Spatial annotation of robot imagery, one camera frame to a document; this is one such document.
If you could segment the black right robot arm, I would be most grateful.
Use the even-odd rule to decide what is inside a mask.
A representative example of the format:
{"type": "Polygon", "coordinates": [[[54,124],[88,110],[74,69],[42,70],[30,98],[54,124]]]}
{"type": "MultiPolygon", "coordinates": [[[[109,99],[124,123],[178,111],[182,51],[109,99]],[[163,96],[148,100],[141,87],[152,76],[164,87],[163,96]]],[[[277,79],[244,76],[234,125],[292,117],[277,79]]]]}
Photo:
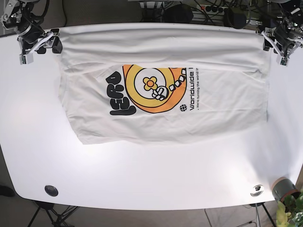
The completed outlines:
{"type": "Polygon", "coordinates": [[[47,49],[51,49],[54,54],[60,54],[63,50],[59,38],[60,29],[45,31],[41,27],[48,12],[50,1],[46,1],[41,15],[35,15],[32,10],[38,2],[37,0],[9,0],[0,18],[3,28],[13,30],[18,36],[21,65],[32,63],[34,53],[45,54],[47,49]]]}

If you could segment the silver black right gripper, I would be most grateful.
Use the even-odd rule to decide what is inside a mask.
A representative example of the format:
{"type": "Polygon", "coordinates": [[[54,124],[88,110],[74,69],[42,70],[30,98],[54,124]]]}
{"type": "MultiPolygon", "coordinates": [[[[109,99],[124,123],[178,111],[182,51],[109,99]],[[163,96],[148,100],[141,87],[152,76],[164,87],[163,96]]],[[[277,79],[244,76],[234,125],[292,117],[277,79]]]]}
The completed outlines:
{"type": "Polygon", "coordinates": [[[13,29],[18,35],[21,49],[20,64],[30,64],[34,61],[34,53],[45,54],[46,49],[52,49],[54,54],[61,54],[63,47],[60,31],[48,31],[41,28],[45,15],[35,14],[4,14],[2,24],[5,29],[13,29]]]}

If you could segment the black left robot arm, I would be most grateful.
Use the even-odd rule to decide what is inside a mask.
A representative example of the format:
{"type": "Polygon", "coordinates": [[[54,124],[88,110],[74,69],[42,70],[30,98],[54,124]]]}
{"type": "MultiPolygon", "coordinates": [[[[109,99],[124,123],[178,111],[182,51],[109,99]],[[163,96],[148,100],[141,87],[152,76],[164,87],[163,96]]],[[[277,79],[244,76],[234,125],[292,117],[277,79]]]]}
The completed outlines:
{"type": "Polygon", "coordinates": [[[287,66],[295,50],[303,47],[303,3],[301,0],[269,0],[275,14],[257,0],[234,0],[224,10],[223,24],[234,29],[255,27],[263,36],[263,50],[271,48],[277,62],[287,66]]]}

